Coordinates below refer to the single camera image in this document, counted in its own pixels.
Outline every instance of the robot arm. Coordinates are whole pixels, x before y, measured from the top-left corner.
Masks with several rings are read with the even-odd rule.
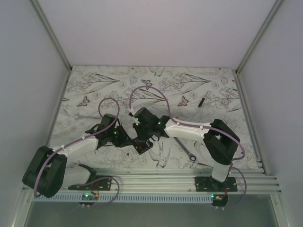
[[[63,150],[55,154],[43,170],[37,191],[45,197],[50,198],[61,188],[91,182],[92,175],[96,174],[96,171],[92,168],[85,165],[79,165],[76,168],[66,168],[66,166],[86,153],[106,145],[108,142],[111,142],[113,145],[120,148],[133,145],[139,155],[143,154],[152,148],[152,143],[149,141],[152,136],[166,138],[179,137],[204,142],[214,160],[211,177],[218,182],[225,181],[238,145],[218,132],[203,128],[203,126],[212,126],[228,133],[237,141],[240,141],[237,135],[235,135],[223,121],[216,119],[213,123],[202,124],[183,122],[175,119],[177,121],[177,123],[175,123],[168,116],[158,118],[146,108],[141,108],[136,112],[132,110],[130,115],[135,117],[133,127],[137,132],[137,138],[133,140],[130,139],[119,121],[117,121],[116,124],[113,124],[106,131],[103,131],[98,135],[89,138],[85,138],[84,135],[82,137],[83,140],[74,143],[67,148],[63,146]],[[85,133],[94,134],[109,126],[114,120],[115,116],[105,114],[100,124],[95,125]],[[182,123],[195,124],[199,127],[184,126]],[[42,165],[58,148],[43,146],[37,150],[23,176],[22,182],[25,185],[34,188]]]
[[[205,143],[213,158],[211,177],[219,182],[225,181],[238,145],[223,134],[203,128],[203,126],[211,126],[220,129],[240,141],[239,137],[223,121],[215,119],[213,123],[192,123],[174,119],[177,122],[175,123],[168,116],[158,118],[146,108],[133,111],[133,113],[136,122],[134,128],[138,137],[143,140],[155,135],[157,137],[185,138]]]

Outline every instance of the purple cable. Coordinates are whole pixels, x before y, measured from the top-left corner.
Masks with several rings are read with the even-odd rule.
[[[241,199],[239,200],[239,202],[237,202],[237,203],[234,204],[234,205],[224,207],[225,209],[235,208],[235,207],[239,206],[239,205],[243,202],[243,199],[244,199],[244,197],[245,197],[245,195],[246,195],[246,191],[247,191],[247,183],[246,183],[246,179],[245,179],[245,177],[244,177],[244,174],[243,174],[238,168],[236,168],[236,167],[232,167],[232,169],[237,170],[237,171],[241,174],[241,176],[242,176],[242,178],[243,178],[243,181],[244,181],[244,193],[243,193]]]
[[[85,139],[87,139],[87,138],[89,138],[89,137],[92,137],[92,136],[95,136],[95,135],[97,135],[97,134],[99,134],[99,133],[104,132],[105,130],[109,129],[113,124],[115,124],[115,122],[117,121],[118,116],[119,116],[119,114],[120,114],[120,106],[119,106],[119,103],[118,103],[115,99],[113,99],[113,98],[105,98],[105,99],[101,100],[101,102],[100,102],[100,104],[99,104],[99,108],[100,108],[101,103],[104,102],[104,100],[107,100],[107,99],[111,99],[111,100],[115,101],[115,103],[117,103],[117,106],[118,106],[118,112],[117,112],[117,115],[116,115],[114,121],[113,121],[112,123],[110,123],[107,127],[105,127],[104,129],[102,129],[102,130],[100,130],[100,131],[97,131],[97,132],[95,132],[95,133],[93,133],[93,134],[91,134],[91,135],[88,135],[88,136],[84,137]],[[83,138],[79,138],[79,139],[77,139],[77,140],[74,140],[74,141],[72,141],[72,142],[66,144],[66,145],[64,146],[64,148],[67,148],[67,147],[69,147],[70,145],[73,145],[73,144],[75,144],[75,143],[77,143],[77,142],[79,142],[79,141],[81,141],[81,140],[83,140]],[[40,181],[40,178],[41,178],[41,175],[42,175],[43,170],[44,170],[45,167],[47,166],[48,162],[55,156],[55,154],[57,154],[58,152],[60,152],[60,151],[62,151],[62,150],[63,150],[63,148],[59,148],[58,150],[56,150],[55,152],[53,152],[53,153],[47,158],[47,160],[43,163],[43,165],[42,165],[42,167],[41,167],[41,169],[40,169],[40,171],[39,171],[39,173],[38,173],[38,176],[37,176],[35,185],[34,185],[34,197],[38,198],[39,196],[41,196],[41,194],[39,194],[39,195],[37,194],[37,189],[38,189],[38,184],[39,184],[39,181]]]
[[[84,183],[84,184],[80,184],[80,183],[79,183],[79,184],[76,184],[76,186],[86,186],[86,185],[90,185],[90,184],[93,184],[93,183],[95,183],[95,182],[101,181],[101,180],[103,180],[103,179],[112,179],[113,181],[115,181],[115,182],[117,183],[117,186],[118,186],[118,190],[117,190],[116,195],[115,195],[110,201],[108,201],[108,202],[102,204],[102,205],[107,205],[107,204],[112,203],[112,202],[118,197],[119,192],[120,192],[120,185],[119,185],[119,182],[118,182],[115,178],[113,178],[113,177],[111,177],[111,176],[103,176],[103,177],[100,177],[100,178],[98,178],[97,180],[94,180],[94,181],[89,182],[89,183]]]
[[[168,109],[168,112],[169,112],[169,118],[170,118],[174,123],[178,123],[178,121],[176,121],[176,120],[172,117],[172,115],[171,115],[170,106],[169,106],[169,102],[168,102],[167,98],[165,97],[165,95],[164,95],[160,90],[158,90],[158,89],[156,89],[156,88],[154,88],[154,87],[150,87],[150,86],[140,86],[140,87],[135,88],[135,89],[132,91],[131,96],[130,96],[130,98],[129,98],[129,109],[132,109],[132,98],[133,98],[133,95],[134,95],[135,91],[138,90],[138,89],[141,89],[141,88],[148,88],[148,89],[151,88],[151,89],[153,89],[153,90],[159,92],[159,93],[163,96],[163,98],[164,98],[164,100],[165,100],[165,102],[166,102],[166,104],[167,104],[167,109]],[[180,122],[180,125],[184,125],[184,126],[187,126],[187,127],[193,127],[193,128],[200,128],[200,125],[186,124],[186,123],[181,123],[181,122]],[[236,144],[238,144],[238,146],[239,146],[239,147],[241,148],[241,150],[242,150],[242,156],[241,156],[241,157],[234,158],[233,160],[241,160],[241,159],[243,159],[243,158],[245,157],[245,149],[244,149],[244,147],[242,146],[242,144],[240,144],[239,141],[237,141],[237,140],[236,140],[234,137],[232,137],[230,134],[227,134],[226,132],[224,132],[224,131],[222,131],[222,130],[220,130],[220,129],[216,129],[216,128],[213,128],[213,127],[210,127],[210,126],[203,126],[203,128],[204,128],[204,129],[210,129],[210,130],[213,130],[213,131],[217,131],[217,132],[223,134],[224,136],[227,136],[228,138],[230,138],[230,139],[231,139],[232,141],[234,141]]]

